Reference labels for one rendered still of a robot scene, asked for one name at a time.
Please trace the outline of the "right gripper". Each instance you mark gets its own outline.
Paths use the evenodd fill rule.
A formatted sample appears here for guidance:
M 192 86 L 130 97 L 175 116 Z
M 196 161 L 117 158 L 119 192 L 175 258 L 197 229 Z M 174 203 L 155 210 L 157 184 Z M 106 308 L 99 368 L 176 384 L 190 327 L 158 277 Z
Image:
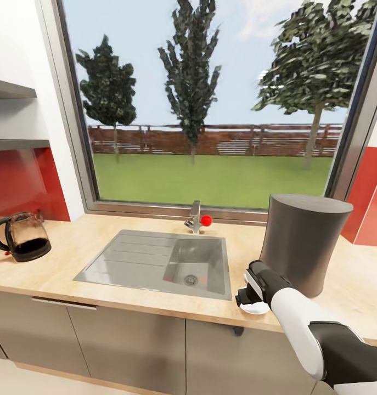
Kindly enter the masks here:
M 257 302 L 263 302 L 262 299 L 257 295 L 257 293 L 252 293 L 249 289 L 248 281 L 247 287 L 241 288 L 238 290 L 237 295 L 235 296 L 235 299 L 237 301 L 238 307 L 242 305 L 248 305 L 251 304 L 253 305 L 254 303 Z

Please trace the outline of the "electric kettle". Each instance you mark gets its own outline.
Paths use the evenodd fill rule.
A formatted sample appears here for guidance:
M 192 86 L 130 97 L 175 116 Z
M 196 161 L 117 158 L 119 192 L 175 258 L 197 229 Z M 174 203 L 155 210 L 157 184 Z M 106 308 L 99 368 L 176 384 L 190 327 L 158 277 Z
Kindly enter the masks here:
M 7 245 L 0 241 L 0 250 L 11 253 L 17 262 L 33 261 L 51 250 L 47 232 L 37 215 L 18 212 L 0 219 L 0 225 L 4 223 Z

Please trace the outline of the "saucer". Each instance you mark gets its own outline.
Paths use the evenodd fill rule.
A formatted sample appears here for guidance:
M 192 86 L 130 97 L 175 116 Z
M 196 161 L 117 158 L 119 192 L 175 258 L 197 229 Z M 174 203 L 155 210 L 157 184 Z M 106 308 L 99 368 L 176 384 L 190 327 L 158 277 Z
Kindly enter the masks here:
M 240 306 L 244 311 L 251 313 L 251 314 L 264 314 L 270 310 L 267 303 L 264 302 L 257 302 L 253 305 L 242 305 Z

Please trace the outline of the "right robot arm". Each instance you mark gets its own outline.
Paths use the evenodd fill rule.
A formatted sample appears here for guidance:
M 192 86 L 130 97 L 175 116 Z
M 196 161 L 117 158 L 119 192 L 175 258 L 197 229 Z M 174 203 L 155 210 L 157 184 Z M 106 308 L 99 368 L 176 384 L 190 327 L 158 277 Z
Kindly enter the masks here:
M 245 271 L 247 287 L 238 290 L 238 307 L 267 303 L 306 373 L 337 395 L 377 395 L 377 347 L 334 314 L 296 290 L 264 262 Z

